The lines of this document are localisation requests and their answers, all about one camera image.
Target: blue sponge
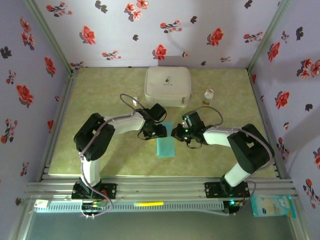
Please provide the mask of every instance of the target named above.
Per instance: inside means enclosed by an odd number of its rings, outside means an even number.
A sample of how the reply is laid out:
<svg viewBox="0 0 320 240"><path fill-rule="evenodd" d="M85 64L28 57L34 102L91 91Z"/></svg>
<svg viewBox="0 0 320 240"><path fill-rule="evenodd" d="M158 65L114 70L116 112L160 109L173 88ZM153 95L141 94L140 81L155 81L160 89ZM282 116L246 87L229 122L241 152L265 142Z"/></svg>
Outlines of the blue sponge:
<svg viewBox="0 0 320 240"><path fill-rule="evenodd" d="M158 157L175 157L175 139L170 136L174 124L172 122L162 122L161 124L165 126L168 136L156 139L156 154Z"/></svg>

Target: box lid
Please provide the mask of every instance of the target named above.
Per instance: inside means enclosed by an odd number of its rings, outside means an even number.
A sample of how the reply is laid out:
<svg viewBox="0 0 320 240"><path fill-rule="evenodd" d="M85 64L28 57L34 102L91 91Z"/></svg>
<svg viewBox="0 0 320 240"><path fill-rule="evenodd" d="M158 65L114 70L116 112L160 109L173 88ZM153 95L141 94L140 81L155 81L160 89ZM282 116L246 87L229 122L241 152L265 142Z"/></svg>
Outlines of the box lid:
<svg viewBox="0 0 320 240"><path fill-rule="evenodd" d="M144 93L151 97L189 97L191 76L182 66L151 66L146 71Z"/></svg>

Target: small bottle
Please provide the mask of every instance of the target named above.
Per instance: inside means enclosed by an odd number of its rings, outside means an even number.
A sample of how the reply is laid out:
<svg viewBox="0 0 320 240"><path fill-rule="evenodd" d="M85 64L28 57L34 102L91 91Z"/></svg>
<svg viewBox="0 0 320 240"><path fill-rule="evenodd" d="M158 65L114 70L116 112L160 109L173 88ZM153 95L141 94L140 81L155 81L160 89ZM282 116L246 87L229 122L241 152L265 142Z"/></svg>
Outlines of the small bottle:
<svg viewBox="0 0 320 240"><path fill-rule="evenodd" d="M214 91L212 89L207 89L204 93L202 103L205 105L210 105L213 97L214 97Z"/></svg>

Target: snack bag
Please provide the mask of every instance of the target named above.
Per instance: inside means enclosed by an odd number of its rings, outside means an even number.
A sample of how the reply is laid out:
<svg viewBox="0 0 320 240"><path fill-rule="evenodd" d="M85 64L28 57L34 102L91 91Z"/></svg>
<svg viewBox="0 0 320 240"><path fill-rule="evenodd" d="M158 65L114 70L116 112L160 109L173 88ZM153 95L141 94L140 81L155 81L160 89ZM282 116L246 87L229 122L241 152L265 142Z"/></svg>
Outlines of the snack bag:
<svg viewBox="0 0 320 240"><path fill-rule="evenodd" d="M254 217L288 216L295 218L296 213L290 195L256 195L251 198Z"/></svg>

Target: white storage box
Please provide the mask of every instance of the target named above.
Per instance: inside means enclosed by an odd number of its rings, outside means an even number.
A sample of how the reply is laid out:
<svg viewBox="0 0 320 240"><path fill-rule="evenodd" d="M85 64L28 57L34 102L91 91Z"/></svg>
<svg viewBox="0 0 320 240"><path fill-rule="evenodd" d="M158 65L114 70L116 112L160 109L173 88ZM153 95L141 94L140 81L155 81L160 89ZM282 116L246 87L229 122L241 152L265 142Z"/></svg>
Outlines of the white storage box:
<svg viewBox="0 0 320 240"><path fill-rule="evenodd" d="M163 107L188 106L191 98L191 76L186 67L151 66L146 71L144 94L146 103Z"/></svg>

